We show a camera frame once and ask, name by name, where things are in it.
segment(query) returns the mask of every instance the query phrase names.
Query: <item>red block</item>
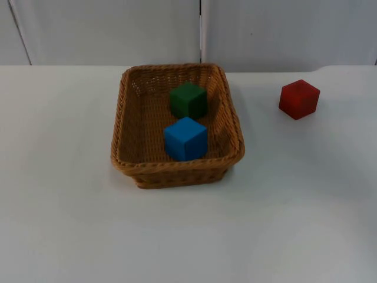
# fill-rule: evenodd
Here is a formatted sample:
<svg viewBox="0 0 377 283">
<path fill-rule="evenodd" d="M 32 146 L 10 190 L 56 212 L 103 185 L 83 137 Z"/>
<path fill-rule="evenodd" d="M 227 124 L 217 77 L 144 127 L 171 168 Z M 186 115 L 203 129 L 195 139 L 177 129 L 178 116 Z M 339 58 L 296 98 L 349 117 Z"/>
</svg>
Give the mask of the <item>red block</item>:
<svg viewBox="0 0 377 283">
<path fill-rule="evenodd" d="M 304 80 L 282 88 L 279 109 L 298 120 L 316 111 L 320 90 Z"/>
</svg>

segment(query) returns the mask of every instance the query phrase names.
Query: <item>block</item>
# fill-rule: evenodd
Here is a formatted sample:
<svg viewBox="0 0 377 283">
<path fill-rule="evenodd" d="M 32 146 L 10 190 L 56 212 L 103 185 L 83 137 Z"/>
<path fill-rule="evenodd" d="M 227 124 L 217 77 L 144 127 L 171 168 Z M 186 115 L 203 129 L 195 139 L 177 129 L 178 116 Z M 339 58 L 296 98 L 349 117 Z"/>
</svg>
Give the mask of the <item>block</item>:
<svg viewBox="0 0 377 283">
<path fill-rule="evenodd" d="M 282 88 L 279 108 L 298 120 L 316 111 L 319 93 L 319 89 L 306 81 L 295 81 Z"/>
<path fill-rule="evenodd" d="M 208 151 L 207 128 L 185 117 L 164 129 L 165 151 L 176 161 L 201 158 Z"/>
<path fill-rule="evenodd" d="M 184 83 L 170 91 L 170 110 L 178 119 L 198 119 L 207 113 L 207 91 L 192 83 Z"/>
</svg>

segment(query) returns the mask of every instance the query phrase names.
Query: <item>woven basket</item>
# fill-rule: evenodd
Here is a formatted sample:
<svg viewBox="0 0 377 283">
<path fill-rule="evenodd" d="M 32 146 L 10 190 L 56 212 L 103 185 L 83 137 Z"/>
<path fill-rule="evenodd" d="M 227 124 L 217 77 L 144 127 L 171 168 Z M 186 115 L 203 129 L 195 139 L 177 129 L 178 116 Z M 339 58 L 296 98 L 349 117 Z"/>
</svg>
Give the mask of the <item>woven basket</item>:
<svg viewBox="0 0 377 283">
<path fill-rule="evenodd" d="M 163 129 L 177 119 L 169 92 L 187 81 L 207 89 L 208 129 L 202 159 L 176 162 L 164 150 Z M 240 122 L 224 71 L 214 64 L 145 65 L 128 69 L 120 82 L 111 161 L 138 187 L 188 186 L 220 180 L 244 155 Z"/>
</svg>

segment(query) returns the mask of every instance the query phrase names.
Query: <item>blue cube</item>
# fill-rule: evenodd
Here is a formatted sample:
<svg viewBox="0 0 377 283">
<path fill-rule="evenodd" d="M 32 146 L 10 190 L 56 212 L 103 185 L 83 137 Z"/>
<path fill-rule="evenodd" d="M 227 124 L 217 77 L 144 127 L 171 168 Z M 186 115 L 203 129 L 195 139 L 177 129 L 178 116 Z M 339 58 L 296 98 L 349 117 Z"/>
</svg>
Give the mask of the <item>blue cube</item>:
<svg viewBox="0 0 377 283">
<path fill-rule="evenodd" d="M 176 161 L 201 158 L 208 151 L 207 128 L 185 117 L 164 129 L 165 151 Z"/>
</svg>

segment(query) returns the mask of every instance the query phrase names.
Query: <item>green cube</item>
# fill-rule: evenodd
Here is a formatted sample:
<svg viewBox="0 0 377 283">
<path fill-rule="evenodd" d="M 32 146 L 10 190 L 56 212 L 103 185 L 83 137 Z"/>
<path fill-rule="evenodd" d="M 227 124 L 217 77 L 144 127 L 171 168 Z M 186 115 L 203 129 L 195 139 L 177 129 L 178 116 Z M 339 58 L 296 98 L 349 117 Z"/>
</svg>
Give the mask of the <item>green cube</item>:
<svg viewBox="0 0 377 283">
<path fill-rule="evenodd" d="M 170 91 L 170 110 L 177 118 L 198 119 L 207 113 L 207 90 L 184 83 Z"/>
</svg>

